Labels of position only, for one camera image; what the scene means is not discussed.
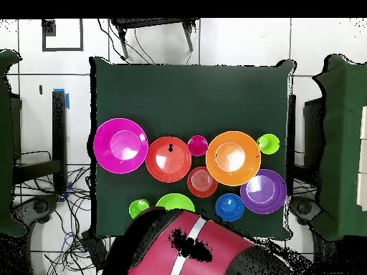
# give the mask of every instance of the red bowl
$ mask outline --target red bowl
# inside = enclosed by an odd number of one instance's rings
[[[195,196],[205,198],[215,192],[218,181],[210,175],[206,167],[198,167],[190,172],[187,178],[187,186]]]

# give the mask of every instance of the lime green bowl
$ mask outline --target lime green bowl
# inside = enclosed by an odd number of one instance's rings
[[[141,211],[147,208],[149,208],[148,201],[146,199],[138,199],[130,204],[129,214],[132,218],[135,218]]]
[[[192,203],[190,198],[178,193],[165,195],[157,202],[156,206],[164,207],[166,210],[173,210],[178,208],[195,212],[194,204]]]
[[[279,138],[273,134],[265,134],[260,137],[256,142],[262,153],[266,155],[274,154],[279,150]]]

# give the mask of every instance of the dark green table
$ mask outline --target dark green table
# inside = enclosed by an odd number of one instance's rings
[[[287,79],[293,61],[277,67],[148,66],[109,64],[96,57],[91,65],[97,127],[111,118],[125,117],[145,130],[149,143],[167,135],[187,142],[198,134],[210,142],[227,130],[239,130],[254,139],[274,133],[281,148],[274,155],[263,155],[261,168],[285,177]],[[205,165],[205,156],[192,157],[191,169],[200,165]],[[214,210],[217,198],[223,193],[239,195],[239,187],[219,185],[212,196],[197,198],[187,188],[187,176],[176,183],[162,183],[149,174],[145,163],[126,175],[109,173],[99,165],[96,170],[98,236],[121,235],[132,221],[128,206],[138,198],[154,206],[165,194],[182,193],[194,202],[197,213],[220,222]],[[283,228],[283,211],[258,215],[245,210],[229,227],[244,236],[284,240],[290,233]]]

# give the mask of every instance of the purple bowl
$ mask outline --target purple bowl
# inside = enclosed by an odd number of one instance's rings
[[[270,214],[283,206],[287,187],[282,176],[273,170],[260,169],[248,183],[241,185],[245,206],[258,214]]]
[[[202,156],[208,150],[208,142],[203,136],[195,135],[187,142],[187,148],[193,156]]]
[[[148,140],[143,129],[125,118],[104,122],[95,133],[93,150],[105,170],[126,174],[139,168],[148,153]]]

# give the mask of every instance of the pink bowl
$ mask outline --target pink bowl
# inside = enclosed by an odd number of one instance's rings
[[[202,156],[208,150],[208,142],[203,136],[195,135],[189,139],[187,148],[193,156]]]
[[[93,141],[97,162],[105,170],[126,174],[139,168],[148,153],[143,129],[125,118],[113,118],[99,126]]]

